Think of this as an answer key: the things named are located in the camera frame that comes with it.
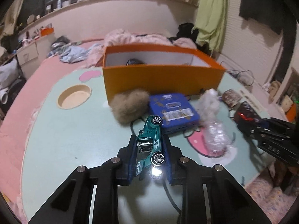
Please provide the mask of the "teal toy car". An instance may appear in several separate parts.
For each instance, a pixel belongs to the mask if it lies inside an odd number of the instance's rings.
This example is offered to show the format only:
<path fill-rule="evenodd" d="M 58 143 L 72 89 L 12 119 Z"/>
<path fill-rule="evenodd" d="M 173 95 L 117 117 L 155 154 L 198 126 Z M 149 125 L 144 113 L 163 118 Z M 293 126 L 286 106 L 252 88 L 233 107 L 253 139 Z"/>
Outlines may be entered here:
<path fill-rule="evenodd" d="M 145 178 L 149 169 L 161 170 L 166 158 L 162 151 L 162 131 L 163 120 L 156 115 L 150 115 L 142 130 L 137 136 L 137 157 L 139 158 L 135 166 L 135 176 L 139 180 Z"/>

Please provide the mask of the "brown fur pompom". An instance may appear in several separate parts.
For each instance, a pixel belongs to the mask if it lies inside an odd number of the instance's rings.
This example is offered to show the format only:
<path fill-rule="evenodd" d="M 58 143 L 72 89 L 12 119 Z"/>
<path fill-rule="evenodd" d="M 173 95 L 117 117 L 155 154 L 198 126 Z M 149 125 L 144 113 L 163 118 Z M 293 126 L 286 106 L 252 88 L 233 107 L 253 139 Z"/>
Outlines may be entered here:
<path fill-rule="evenodd" d="M 110 108 L 119 124 L 127 125 L 148 112 L 149 101 L 148 92 L 136 89 L 116 94 L 110 102 Z"/>

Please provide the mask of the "blue tin box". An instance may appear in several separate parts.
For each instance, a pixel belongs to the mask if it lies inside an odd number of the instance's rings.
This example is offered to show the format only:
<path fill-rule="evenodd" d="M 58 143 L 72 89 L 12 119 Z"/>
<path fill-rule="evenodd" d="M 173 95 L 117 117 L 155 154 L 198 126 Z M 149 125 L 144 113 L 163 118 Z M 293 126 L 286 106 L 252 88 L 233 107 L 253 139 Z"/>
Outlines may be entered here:
<path fill-rule="evenodd" d="M 180 93 L 151 95 L 149 112 L 162 119 L 162 132 L 172 134 L 199 125 L 199 114 Z"/>

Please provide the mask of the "dark snack packet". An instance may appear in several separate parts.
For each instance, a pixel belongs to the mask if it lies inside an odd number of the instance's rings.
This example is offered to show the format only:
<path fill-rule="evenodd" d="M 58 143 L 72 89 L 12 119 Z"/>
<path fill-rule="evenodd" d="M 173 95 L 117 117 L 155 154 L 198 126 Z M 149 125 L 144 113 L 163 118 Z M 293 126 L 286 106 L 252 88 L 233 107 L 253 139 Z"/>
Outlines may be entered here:
<path fill-rule="evenodd" d="M 245 132 L 258 125 L 261 122 L 261 117 L 247 101 L 244 101 L 237 108 L 233 120 L 237 124 L 238 129 Z"/>

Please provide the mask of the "white fur in plastic wrap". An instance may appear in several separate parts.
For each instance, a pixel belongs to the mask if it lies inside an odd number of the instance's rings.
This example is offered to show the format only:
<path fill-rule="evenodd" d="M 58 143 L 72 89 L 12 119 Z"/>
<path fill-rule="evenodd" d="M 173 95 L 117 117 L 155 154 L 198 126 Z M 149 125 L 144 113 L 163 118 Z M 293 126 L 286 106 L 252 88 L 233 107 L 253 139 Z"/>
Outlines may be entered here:
<path fill-rule="evenodd" d="M 223 156 L 227 148 L 235 142 L 235 134 L 229 136 L 223 122 L 217 119 L 219 107 L 220 101 L 214 89 L 206 90 L 196 103 L 204 147 L 207 150 L 207 156 L 211 158 Z"/>

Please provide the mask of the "brown chocolate packet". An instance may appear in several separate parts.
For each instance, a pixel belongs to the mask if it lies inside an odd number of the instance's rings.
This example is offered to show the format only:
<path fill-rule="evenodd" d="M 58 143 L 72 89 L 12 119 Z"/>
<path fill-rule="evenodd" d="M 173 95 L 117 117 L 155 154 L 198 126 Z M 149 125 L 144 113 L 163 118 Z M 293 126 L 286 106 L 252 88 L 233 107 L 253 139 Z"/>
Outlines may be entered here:
<path fill-rule="evenodd" d="M 242 99 L 242 97 L 233 89 L 225 91 L 222 95 L 223 102 L 230 108 L 233 109 Z"/>

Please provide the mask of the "orange cardboard box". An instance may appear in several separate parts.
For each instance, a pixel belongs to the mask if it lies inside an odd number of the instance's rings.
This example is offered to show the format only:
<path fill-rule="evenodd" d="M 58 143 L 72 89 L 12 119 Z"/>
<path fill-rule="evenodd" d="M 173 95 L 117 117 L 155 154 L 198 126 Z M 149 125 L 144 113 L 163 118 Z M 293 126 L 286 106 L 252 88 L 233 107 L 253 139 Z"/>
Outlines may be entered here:
<path fill-rule="evenodd" d="M 145 64 L 126 66 L 133 58 Z M 197 95 L 201 89 L 216 89 L 225 72 L 200 50 L 150 43 L 106 47 L 102 70 L 109 102 L 116 94 L 135 89 L 151 95 Z"/>

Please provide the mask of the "black lace fabric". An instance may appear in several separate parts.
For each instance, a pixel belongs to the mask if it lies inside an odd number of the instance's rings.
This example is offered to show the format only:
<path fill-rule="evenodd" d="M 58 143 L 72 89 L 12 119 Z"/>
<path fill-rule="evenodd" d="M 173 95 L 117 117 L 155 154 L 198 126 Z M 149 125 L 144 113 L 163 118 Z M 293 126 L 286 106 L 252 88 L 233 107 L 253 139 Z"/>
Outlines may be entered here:
<path fill-rule="evenodd" d="M 138 60 L 138 59 L 129 59 L 126 63 L 126 66 L 130 66 L 130 65 L 142 65 L 142 64 L 145 64 L 144 62 L 142 62 L 141 60 Z"/>

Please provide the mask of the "pink floral blanket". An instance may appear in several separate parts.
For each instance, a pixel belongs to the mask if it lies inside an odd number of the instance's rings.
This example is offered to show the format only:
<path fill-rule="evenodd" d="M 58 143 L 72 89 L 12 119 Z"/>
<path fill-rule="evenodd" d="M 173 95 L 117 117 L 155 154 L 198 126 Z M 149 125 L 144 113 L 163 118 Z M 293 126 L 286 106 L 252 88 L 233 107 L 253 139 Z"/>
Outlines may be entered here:
<path fill-rule="evenodd" d="M 196 44 L 190 38 L 167 38 L 161 34 L 133 34 L 124 29 L 116 29 L 108 33 L 100 45 L 91 49 L 84 63 L 84 68 L 102 65 L 104 52 L 108 46 L 121 46 L 133 43 L 150 43 L 165 46 L 178 46 L 181 48 L 197 49 Z"/>

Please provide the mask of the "light blue clothes pile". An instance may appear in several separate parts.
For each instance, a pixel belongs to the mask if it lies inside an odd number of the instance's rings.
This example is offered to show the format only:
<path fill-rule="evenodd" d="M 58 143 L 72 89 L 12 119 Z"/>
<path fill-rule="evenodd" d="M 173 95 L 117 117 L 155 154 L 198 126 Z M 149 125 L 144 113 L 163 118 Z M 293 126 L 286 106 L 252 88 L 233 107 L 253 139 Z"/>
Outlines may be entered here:
<path fill-rule="evenodd" d="M 50 51 L 47 58 L 58 56 L 60 62 L 73 64 L 87 60 L 93 51 L 96 51 L 101 47 L 101 44 L 95 43 L 86 49 L 79 45 L 69 43 Z"/>

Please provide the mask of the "white drawer cabinet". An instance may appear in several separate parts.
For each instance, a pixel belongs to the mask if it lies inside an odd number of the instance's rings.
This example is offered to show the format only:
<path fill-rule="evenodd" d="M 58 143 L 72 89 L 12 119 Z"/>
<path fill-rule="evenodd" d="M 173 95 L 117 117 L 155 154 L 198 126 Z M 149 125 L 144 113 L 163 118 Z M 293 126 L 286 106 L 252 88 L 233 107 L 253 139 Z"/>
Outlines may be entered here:
<path fill-rule="evenodd" d="M 43 60 L 46 59 L 55 40 L 55 34 L 52 33 L 33 41 L 30 45 L 22 47 L 17 51 L 17 60 L 26 79 L 29 79 L 40 67 Z"/>

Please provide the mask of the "black hanging garment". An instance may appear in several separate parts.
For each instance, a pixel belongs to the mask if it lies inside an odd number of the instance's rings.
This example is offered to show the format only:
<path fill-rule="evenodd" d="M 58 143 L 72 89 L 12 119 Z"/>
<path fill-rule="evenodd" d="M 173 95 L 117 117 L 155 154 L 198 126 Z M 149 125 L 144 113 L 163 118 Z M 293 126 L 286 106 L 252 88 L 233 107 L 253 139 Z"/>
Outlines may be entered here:
<path fill-rule="evenodd" d="M 253 19 L 280 34 L 288 7 L 283 0 L 241 0 L 239 16 L 245 20 Z"/>

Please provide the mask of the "small orange box on shelf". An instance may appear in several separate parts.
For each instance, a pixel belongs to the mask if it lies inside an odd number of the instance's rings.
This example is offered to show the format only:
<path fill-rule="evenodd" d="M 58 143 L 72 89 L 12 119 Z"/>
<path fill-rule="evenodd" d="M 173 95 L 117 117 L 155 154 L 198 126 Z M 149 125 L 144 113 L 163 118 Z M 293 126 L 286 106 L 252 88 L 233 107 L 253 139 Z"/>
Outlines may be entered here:
<path fill-rule="evenodd" d="M 40 29 L 40 36 L 41 37 L 47 36 L 47 35 L 52 34 L 52 33 L 54 33 L 53 27 L 51 27 L 51 28 L 41 28 Z"/>

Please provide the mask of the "green hanging garment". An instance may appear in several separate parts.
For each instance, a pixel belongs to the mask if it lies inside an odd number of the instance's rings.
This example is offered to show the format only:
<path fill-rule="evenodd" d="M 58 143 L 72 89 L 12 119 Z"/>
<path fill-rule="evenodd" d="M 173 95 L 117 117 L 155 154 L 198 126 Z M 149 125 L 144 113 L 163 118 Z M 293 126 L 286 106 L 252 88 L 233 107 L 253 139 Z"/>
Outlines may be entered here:
<path fill-rule="evenodd" d="M 207 44 L 209 50 L 219 52 L 224 38 L 228 0 L 199 0 L 194 29 L 199 33 L 198 44 Z"/>

